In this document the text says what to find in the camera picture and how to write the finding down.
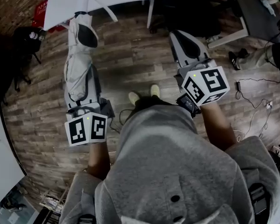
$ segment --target table leg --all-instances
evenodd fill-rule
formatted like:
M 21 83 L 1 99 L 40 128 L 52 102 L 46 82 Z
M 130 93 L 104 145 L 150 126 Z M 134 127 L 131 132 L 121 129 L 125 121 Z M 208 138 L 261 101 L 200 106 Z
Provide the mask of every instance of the table leg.
M 147 28 L 148 28 L 148 29 L 149 29 L 150 24 L 151 24 L 153 6 L 154 6 L 154 0 L 150 0 L 149 12 L 148 12 L 148 21 L 147 21 Z
M 240 39 L 240 38 L 243 38 L 243 37 L 246 37 L 248 36 L 248 31 L 247 29 L 242 29 L 240 31 L 237 31 L 233 34 L 230 34 L 228 36 L 225 36 L 215 42 L 212 42 L 210 44 L 208 44 L 208 48 L 215 48 L 215 47 L 218 47 L 218 46 L 221 46 L 221 45 L 224 45 L 226 43 L 229 43 L 229 42 L 232 42 L 232 41 L 235 41 L 237 39 Z

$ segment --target black cable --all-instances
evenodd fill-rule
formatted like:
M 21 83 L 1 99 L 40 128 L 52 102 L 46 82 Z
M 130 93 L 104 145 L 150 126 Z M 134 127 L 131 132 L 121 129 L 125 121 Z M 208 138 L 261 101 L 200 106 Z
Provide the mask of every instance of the black cable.
M 247 101 L 253 106 L 254 109 L 257 109 L 257 108 L 262 104 L 263 101 L 267 101 L 268 103 L 270 103 L 269 100 L 267 100 L 267 99 L 262 99 L 261 102 L 258 104 L 258 106 L 255 106 L 248 98 L 246 98 L 246 97 L 243 95 L 243 93 L 242 93 L 241 91 L 237 91 L 236 94 L 235 94 L 235 98 L 236 98 L 236 99 L 240 99 L 241 96 L 242 96 L 245 100 L 247 100 Z
M 120 134 L 120 130 L 117 130 L 117 129 L 115 129 L 115 128 L 112 127 L 113 121 L 114 121 L 114 118 L 111 119 L 111 123 L 110 123 L 110 125 L 109 125 L 110 129 L 111 129 L 111 130 L 114 130 L 116 133 Z
M 277 36 L 279 36 L 279 35 L 280 35 L 280 32 L 279 32 L 277 35 L 273 36 L 273 37 L 266 43 L 266 45 L 264 46 L 265 55 L 266 55 L 266 61 L 269 62 L 270 64 L 272 64 L 272 65 L 273 65 L 274 67 L 276 67 L 277 69 L 278 69 L 278 67 L 277 67 L 275 64 L 273 64 L 272 62 L 270 62 L 270 60 L 269 60 L 269 58 L 268 58 L 267 51 L 269 50 L 269 48 L 266 49 L 266 46 L 267 46 L 273 39 L 275 39 L 275 38 L 276 38 Z
M 259 79 L 259 80 L 256 80 L 256 79 L 252 79 L 252 78 L 248 78 L 248 79 L 240 79 L 240 80 L 238 80 L 238 82 L 240 82 L 241 80 L 254 80 L 254 81 L 261 81 L 261 80 L 265 80 L 265 81 L 270 81 L 270 82 L 280 83 L 280 81 L 275 81 L 275 80 L 268 80 L 268 79 Z
M 123 123 L 122 121 L 121 121 L 121 114 L 124 112 L 124 111 L 133 111 L 133 110 L 131 110 L 131 109 L 125 109 L 125 110 L 121 110 L 120 111 L 120 113 L 119 113 L 119 123 L 123 126 L 124 124 L 125 124 L 125 122 Z

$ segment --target black strap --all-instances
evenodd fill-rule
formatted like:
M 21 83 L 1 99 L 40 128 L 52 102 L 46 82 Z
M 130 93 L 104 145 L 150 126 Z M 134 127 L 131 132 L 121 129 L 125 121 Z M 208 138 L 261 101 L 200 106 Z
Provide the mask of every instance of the black strap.
M 96 218 L 91 214 L 82 215 L 79 218 L 78 224 L 96 224 Z
M 254 209 L 255 224 L 266 224 L 270 217 L 271 195 L 261 183 L 251 185 L 249 194 Z

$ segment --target shoe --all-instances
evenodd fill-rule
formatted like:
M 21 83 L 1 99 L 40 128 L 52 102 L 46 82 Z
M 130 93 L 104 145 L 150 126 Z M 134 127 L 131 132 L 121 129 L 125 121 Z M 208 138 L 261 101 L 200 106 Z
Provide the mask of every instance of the shoe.
M 156 95 L 157 97 L 160 98 L 160 89 L 159 89 L 159 86 L 157 84 L 153 84 L 151 87 L 150 87 L 150 96 L 154 96 Z
M 131 92 L 129 93 L 129 101 L 130 101 L 133 105 L 136 105 L 136 102 L 137 102 L 139 99 L 140 99 L 140 96 L 139 96 L 137 93 L 135 93 L 135 92 L 133 92 L 133 91 L 131 91 Z
M 235 70 L 240 70 L 240 67 L 237 65 L 237 56 L 233 52 L 229 52 L 229 60 L 231 64 L 233 65 Z
M 247 50 L 245 48 L 242 48 L 240 50 L 240 52 L 238 53 L 238 58 L 245 59 L 245 58 L 247 58 L 248 55 L 249 55 L 249 53 L 247 52 Z

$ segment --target white cube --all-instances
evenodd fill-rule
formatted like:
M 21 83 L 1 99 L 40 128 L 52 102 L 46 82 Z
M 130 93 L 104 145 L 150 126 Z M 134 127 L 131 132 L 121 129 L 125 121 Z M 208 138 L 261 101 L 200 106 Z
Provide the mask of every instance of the white cube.
M 107 139 L 108 117 L 87 113 L 65 123 L 70 146 L 105 142 Z
M 230 90 L 221 66 L 189 71 L 182 88 L 197 106 L 218 101 Z

